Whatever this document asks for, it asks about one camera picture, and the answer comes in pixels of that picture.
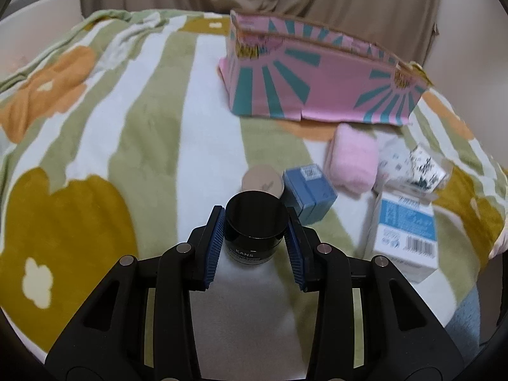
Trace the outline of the white blue barcode box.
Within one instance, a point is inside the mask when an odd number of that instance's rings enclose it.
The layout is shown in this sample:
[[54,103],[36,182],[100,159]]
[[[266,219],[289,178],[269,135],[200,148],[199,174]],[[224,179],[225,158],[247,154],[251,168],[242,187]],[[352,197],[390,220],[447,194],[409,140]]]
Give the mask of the white blue barcode box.
[[363,257],[385,256],[407,280],[420,283],[438,270],[438,240],[432,204],[384,189],[375,208]]

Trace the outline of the small blue box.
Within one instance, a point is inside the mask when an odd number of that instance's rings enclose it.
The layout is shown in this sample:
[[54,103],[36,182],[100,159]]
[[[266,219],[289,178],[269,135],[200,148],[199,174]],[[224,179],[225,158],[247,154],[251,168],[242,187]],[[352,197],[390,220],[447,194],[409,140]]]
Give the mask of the small blue box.
[[334,204],[337,194],[317,164],[283,172],[282,200],[294,208],[303,225],[321,221]]

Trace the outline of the black cosmetic jar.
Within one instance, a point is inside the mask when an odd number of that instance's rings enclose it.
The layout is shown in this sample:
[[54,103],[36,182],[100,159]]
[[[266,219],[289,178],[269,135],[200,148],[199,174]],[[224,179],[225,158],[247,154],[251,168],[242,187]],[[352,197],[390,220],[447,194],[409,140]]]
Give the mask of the black cosmetic jar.
[[226,205],[224,239],[232,259],[246,265],[267,262],[288,227],[286,206],[263,191],[242,191]]

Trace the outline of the white patterned sock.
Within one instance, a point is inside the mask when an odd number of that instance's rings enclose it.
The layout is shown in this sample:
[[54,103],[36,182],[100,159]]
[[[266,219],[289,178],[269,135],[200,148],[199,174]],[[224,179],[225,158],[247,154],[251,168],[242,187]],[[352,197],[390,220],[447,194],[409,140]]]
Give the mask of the white patterned sock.
[[411,161],[411,150],[400,138],[389,140],[379,152],[379,162],[375,186],[382,188],[385,184],[406,184],[414,175]]

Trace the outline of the black white printed box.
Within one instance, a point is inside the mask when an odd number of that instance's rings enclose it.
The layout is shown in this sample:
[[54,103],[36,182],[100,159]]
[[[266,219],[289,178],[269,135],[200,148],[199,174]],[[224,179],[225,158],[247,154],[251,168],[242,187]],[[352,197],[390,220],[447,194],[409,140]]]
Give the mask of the black white printed box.
[[405,183],[421,194],[433,194],[446,187],[452,164],[442,155],[418,144],[409,154],[411,171]]

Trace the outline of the round beige jar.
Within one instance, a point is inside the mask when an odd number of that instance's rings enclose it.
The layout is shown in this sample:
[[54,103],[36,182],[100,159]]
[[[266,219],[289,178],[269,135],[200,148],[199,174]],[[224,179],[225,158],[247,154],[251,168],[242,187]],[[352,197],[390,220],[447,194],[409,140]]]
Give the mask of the round beige jar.
[[247,170],[242,178],[241,191],[262,191],[281,198],[284,191],[282,176],[270,165],[259,164]]

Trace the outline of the pink rolled sock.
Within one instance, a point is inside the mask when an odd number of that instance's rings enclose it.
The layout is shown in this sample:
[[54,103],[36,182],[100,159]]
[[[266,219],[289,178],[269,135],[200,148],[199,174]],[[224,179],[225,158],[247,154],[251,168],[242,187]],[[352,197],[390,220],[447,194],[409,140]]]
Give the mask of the pink rolled sock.
[[376,139],[347,123],[341,123],[329,143],[324,173],[335,188],[363,194],[375,184],[378,162]]

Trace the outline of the striped floral blanket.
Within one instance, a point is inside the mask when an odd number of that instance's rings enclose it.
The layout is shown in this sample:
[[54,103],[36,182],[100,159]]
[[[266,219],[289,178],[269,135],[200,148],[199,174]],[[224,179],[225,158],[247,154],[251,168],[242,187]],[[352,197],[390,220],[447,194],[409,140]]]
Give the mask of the striped floral blanket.
[[[1,308],[38,360],[116,260],[184,240],[250,167],[324,163],[337,123],[229,110],[228,17],[98,11],[1,82]],[[421,90],[409,125],[351,126],[452,162],[438,270],[416,286],[447,324],[506,250],[507,173],[441,94]]]

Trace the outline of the pink teal cardboard box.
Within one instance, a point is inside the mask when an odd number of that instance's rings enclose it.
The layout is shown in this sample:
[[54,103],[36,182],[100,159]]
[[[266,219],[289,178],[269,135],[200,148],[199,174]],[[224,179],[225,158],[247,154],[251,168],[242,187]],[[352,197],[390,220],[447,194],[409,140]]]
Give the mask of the pink teal cardboard box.
[[300,17],[234,10],[219,63],[237,116],[404,126],[431,81],[384,47]]

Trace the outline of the white padded headboard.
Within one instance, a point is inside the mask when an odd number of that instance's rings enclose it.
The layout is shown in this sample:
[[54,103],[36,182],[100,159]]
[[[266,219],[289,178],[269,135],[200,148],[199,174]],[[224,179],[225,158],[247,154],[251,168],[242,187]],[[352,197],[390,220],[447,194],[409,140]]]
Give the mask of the white padded headboard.
[[17,0],[1,19],[1,78],[27,65],[83,19],[80,0]]

